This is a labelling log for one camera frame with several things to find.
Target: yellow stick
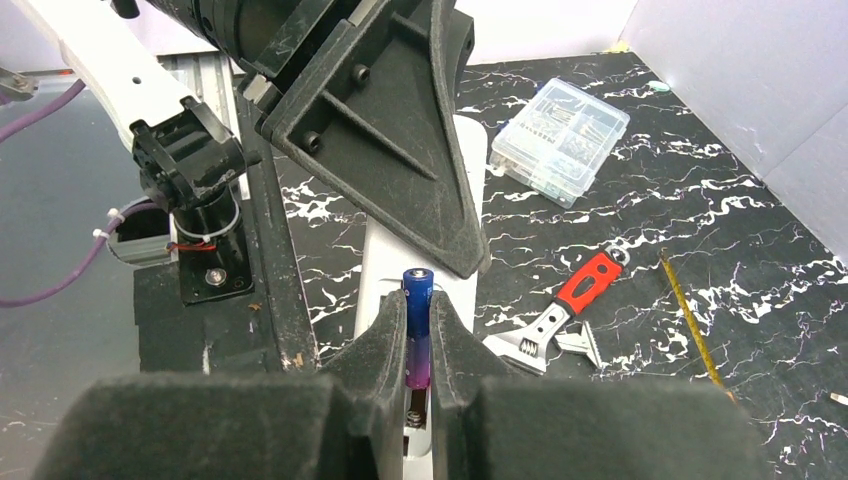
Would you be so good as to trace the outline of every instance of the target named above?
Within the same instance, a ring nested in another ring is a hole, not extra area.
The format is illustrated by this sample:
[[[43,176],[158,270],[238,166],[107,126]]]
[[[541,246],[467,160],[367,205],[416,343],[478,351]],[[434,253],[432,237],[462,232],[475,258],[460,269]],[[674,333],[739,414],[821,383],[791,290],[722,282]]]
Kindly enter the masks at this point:
[[[668,281],[671,282],[671,288],[674,290],[674,296],[677,297],[677,303],[680,305],[680,308],[683,309],[683,318],[686,319],[686,323],[689,324],[689,330],[692,332],[692,337],[695,338],[695,345],[698,346],[698,351],[701,352],[701,359],[707,367],[707,373],[710,375],[710,380],[719,387],[724,388],[724,382],[721,381],[721,376],[718,374],[718,369],[713,362],[713,357],[707,349],[707,344],[704,343],[704,337],[701,335],[701,329],[698,328],[698,323],[695,321],[695,315],[692,314],[692,310],[689,310],[689,305],[686,303],[686,295],[683,294],[680,282],[677,281],[677,275],[675,275],[674,270],[671,269],[671,263],[668,261],[665,249],[662,249],[660,252],[660,260],[662,261],[666,275],[668,275]]]

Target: white panel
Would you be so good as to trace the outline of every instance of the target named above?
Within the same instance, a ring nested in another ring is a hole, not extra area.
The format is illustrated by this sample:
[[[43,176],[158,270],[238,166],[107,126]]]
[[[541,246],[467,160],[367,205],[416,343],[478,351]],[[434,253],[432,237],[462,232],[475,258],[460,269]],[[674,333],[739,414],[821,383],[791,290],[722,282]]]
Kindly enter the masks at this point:
[[[848,260],[848,106],[765,181],[826,247]]]
[[[621,35],[636,0],[457,0],[474,17],[470,64],[599,52]]]
[[[845,0],[640,0],[622,35],[761,177],[848,103]]]
[[[141,15],[127,20],[130,29],[147,49],[155,55],[170,55],[184,52],[213,50],[206,41],[199,39],[143,0],[139,2]],[[86,25],[87,19],[79,22]],[[92,28],[92,35],[98,35]],[[59,70],[65,62],[15,7],[11,0],[0,0],[0,66],[19,72]]]

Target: black marble surface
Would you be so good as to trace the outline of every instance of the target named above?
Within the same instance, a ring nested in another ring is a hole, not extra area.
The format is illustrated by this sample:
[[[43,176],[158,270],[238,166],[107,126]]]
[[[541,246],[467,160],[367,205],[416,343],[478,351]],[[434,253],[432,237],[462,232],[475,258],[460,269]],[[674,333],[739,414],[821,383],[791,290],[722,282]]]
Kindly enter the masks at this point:
[[[657,77],[634,54],[471,67],[458,108],[491,139],[553,77],[624,110],[630,125],[568,211],[487,173],[483,212],[494,262],[480,278],[475,334],[531,322],[582,262],[617,245],[631,263],[582,315],[594,326],[603,368],[565,354],[551,358],[547,375],[707,381],[659,265],[668,248],[726,385],[762,433],[775,478],[848,478],[848,407],[827,399],[848,392],[840,355],[848,349],[848,270],[673,93],[648,88]],[[329,358],[353,335],[365,216],[291,162],[281,159],[280,172]]]

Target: plastic storage box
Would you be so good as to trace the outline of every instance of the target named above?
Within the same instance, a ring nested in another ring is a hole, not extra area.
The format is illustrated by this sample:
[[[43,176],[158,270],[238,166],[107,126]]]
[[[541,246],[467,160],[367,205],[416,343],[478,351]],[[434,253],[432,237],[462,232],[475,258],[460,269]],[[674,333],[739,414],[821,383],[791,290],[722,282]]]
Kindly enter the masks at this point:
[[[571,208],[629,122],[621,110],[555,78],[495,137],[490,163]]]

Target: purple cable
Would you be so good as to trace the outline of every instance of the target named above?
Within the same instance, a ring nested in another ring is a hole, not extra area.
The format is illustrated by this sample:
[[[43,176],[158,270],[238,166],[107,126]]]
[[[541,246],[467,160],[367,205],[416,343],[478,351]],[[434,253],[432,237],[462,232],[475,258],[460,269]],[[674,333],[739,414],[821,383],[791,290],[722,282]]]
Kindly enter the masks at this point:
[[[74,97],[79,95],[84,89],[85,83],[82,80],[77,80],[73,85],[71,85],[71,88],[69,88],[65,93],[59,95],[52,102],[48,103],[41,110],[28,113],[12,123],[3,126],[0,128],[0,143],[5,142],[7,138],[20,132],[26,127],[29,127],[30,125],[56,113],[57,110],[67,105],[68,102],[73,100]]]
[[[154,203],[141,203],[124,209],[124,211],[121,212],[121,215],[123,215],[124,218],[129,218],[131,215],[134,215],[138,212],[157,209],[159,209],[159,207],[156,206],[156,204]],[[119,217],[113,218],[109,222],[109,225],[107,225],[106,228],[103,230],[103,232],[111,235],[122,223],[124,222]],[[83,272],[85,272],[85,270],[91,265],[91,262],[94,261],[95,257],[97,257],[97,254],[100,253],[100,250],[103,249],[104,245],[106,245],[106,239],[103,237],[97,237],[97,240],[94,241],[94,246],[91,247],[91,250],[88,251],[88,255],[86,255],[85,259],[83,259],[83,261],[77,266],[77,268],[75,268],[74,271],[70,273],[70,275],[65,277],[64,280],[59,282],[57,285],[48,288],[47,290],[44,290],[41,293],[37,293],[29,297],[20,298],[17,300],[0,299],[0,308],[16,308],[32,305],[33,303],[37,303],[44,299],[50,298],[53,295],[56,295],[62,290],[68,288],[68,286],[74,283],[80,277],[80,275],[82,275]]]

